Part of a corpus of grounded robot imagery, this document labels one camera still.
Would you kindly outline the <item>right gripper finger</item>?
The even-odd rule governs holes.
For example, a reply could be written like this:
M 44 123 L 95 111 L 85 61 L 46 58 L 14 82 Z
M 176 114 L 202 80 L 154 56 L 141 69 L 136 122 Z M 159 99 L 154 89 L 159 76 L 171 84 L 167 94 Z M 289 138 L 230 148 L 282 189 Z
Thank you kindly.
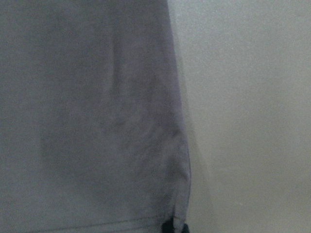
M 161 225 L 161 232 L 162 233 L 189 233 L 190 229 L 187 223 L 183 223 L 182 229 L 179 231 L 174 226 L 174 218 L 172 217 Z

